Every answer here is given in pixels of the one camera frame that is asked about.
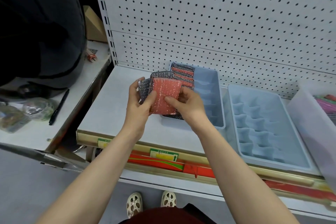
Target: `light blue bin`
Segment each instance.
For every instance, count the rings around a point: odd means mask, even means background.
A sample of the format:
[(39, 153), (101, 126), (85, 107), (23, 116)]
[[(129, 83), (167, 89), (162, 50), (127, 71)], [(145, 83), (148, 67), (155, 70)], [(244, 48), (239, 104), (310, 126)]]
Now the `light blue bin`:
[(246, 163), (319, 174), (278, 94), (229, 85), (226, 140)]
[[(219, 83), (218, 72), (215, 69), (189, 65), (195, 68), (194, 82), (195, 92), (197, 92), (204, 104), (205, 112), (211, 123), (217, 129), (225, 128), (224, 108), (222, 101), (222, 91)], [(184, 120), (162, 116), (162, 124), (175, 128), (190, 129)]]

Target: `person's left hand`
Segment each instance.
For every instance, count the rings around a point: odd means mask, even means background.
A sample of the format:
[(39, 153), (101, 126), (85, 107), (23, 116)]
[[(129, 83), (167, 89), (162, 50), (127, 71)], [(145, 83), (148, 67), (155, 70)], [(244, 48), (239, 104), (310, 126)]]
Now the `person's left hand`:
[(135, 142), (144, 134), (145, 124), (150, 115), (149, 109), (156, 98), (156, 91), (152, 91), (146, 100), (142, 104), (139, 104), (140, 95), (137, 91), (138, 81), (143, 79), (144, 77), (137, 79), (129, 87), (126, 118), (121, 129), (121, 131), (130, 134)]

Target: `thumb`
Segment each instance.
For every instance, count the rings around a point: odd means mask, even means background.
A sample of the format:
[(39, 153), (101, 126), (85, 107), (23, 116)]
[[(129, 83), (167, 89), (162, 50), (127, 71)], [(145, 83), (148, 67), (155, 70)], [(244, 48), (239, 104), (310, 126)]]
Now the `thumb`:
[(177, 110), (180, 109), (183, 105), (183, 103), (170, 96), (166, 96), (165, 101), (169, 103), (171, 106), (175, 107)]
[(144, 103), (141, 106), (144, 106), (146, 109), (149, 109), (151, 107), (151, 105), (155, 102), (156, 99), (156, 91), (152, 91), (146, 98), (146, 100), (144, 101)]

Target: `hand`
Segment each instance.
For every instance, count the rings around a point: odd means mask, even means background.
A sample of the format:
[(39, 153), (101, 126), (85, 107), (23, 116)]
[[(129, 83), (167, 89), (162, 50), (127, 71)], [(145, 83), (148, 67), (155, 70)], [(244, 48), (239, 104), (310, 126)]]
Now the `hand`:
[(183, 119), (194, 131), (202, 123), (209, 121), (201, 97), (187, 87), (181, 87), (178, 100), (167, 96), (165, 101), (180, 112)]
[(145, 124), (148, 120), (149, 109), (156, 98), (156, 91), (152, 91), (143, 104), (139, 104), (140, 95), (137, 91), (138, 81), (143, 80), (144, 77), (137, 79), (131, 84), (128, 92), (128, 103), (126, 109), (126, 118), (121, 132), (130, 134), (135, 142), (144, 134)]

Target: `person's right hand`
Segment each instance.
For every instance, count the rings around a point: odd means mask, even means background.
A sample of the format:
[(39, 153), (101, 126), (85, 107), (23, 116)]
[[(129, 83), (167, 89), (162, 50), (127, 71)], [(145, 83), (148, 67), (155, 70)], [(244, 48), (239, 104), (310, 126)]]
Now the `person's right hand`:
[(175, 107), (192, 130), (208, 120), (201, 97), (187, 87), (181, 87), (179, 99), (165, 97), (165, 101)]

